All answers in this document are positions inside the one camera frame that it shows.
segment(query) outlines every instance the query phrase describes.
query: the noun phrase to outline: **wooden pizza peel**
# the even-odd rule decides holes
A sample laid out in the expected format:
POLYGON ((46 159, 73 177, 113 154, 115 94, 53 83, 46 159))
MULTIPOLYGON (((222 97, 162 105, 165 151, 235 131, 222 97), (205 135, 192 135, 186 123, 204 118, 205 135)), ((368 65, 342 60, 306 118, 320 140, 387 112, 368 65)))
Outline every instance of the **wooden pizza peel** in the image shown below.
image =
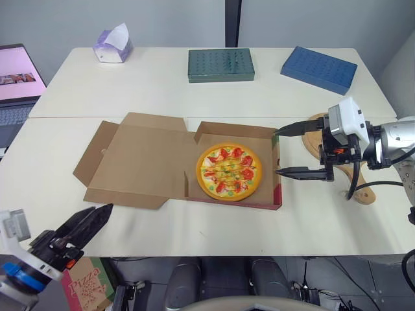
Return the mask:
MULTIPOLYGON (((318 115, 313 115, 309 120, 315 120, 319 117, 323 117, 325 113, 319 113, 318 115)), ((304 143, 305 148, 317 159, 320 159, 320 154, 318 151, 318 146, 322 144, 322 133, 321 131, 318 132, 308 132, 302 136, 302 140, 304 143)), ((339 170, 343 171, 349 180, 351 181, 353 177, 353 167, 351 165, 336 165, 339 170)), ((362 170, 359 174, 359 179, 357 181, 357 185, 362 185, 366 183, 362 176, 362 170)), ((354 199, 358 201, 360 204, 372 204, 376 200, 375 193, 369 187, 365 187, 361 190, 355 191, 353 195, 354 199)))

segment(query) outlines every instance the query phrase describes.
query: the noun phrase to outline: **wall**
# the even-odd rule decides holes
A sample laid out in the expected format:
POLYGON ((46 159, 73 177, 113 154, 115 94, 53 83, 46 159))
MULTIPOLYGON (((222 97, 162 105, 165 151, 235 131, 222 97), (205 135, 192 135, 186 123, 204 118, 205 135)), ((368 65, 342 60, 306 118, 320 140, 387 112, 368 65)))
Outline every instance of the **wall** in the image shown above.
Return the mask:
POLYGON ((415 31, 386 66, 379 85, 398 118, 415 115, 415 31))
POLYGON ((353 47, 378 79, 414 28, 414 0, 243 0, 239 46, 353 47))
POLYGON ((135 46, 223 47, 222 0, 13 0, 0 3, 0 45, 23 43, 46 83, 74 47, 126 22, 135 46))

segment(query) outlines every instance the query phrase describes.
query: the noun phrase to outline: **open cardboard box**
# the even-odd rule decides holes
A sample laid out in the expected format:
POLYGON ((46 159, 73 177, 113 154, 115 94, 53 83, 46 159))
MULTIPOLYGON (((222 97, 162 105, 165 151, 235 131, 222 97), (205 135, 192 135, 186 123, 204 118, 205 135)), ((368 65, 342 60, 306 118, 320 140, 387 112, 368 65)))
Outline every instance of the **open cardboard box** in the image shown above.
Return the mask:
POLYGON ((169 198, 261 209, 282 204, 279 143, 275 129, 201 122, 196 133, 182 118, 129 113, 121 124, 103 121, 73 174, 87 187, 85 201, 157 209, 169 198), (208 196, 196 178, 196 162, 209 147, 239 143, 263 165, 257 190, 239 202, 208 196))

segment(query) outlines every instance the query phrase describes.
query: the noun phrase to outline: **pizza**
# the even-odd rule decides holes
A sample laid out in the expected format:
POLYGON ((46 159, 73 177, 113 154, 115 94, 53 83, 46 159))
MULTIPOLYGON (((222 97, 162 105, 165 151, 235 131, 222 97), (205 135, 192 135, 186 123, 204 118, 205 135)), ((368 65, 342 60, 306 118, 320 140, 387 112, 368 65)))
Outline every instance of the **pizza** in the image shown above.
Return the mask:
POLYGON ((199 157, 196 176, 203 191, 212 198, 239 201, 258 187, 262 166, 251 149, 224 143, 212 146, 199 157))

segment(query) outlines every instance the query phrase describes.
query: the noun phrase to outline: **red pizza box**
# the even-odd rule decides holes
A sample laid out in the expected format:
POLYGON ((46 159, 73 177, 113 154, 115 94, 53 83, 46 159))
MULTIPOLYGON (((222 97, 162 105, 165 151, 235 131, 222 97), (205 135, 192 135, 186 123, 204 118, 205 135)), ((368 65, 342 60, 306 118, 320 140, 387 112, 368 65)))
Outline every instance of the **red pizza box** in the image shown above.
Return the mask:
POLYGON ((201 122, 188 132, 182 118, 129 113, 102 122, 73 174, 85 201, 158 209, 169 198, 276 210, 281 207, 279 142, 274 128, 201 122), (249 147, 261 160, 261 184, 238 202, 215 200, 199 186, 196 162, 219 143, 249 147))
POLYGON ((82 257, 61 280, 71 311, 103 311, 113 302, 115 276, 100 258, 82 257))

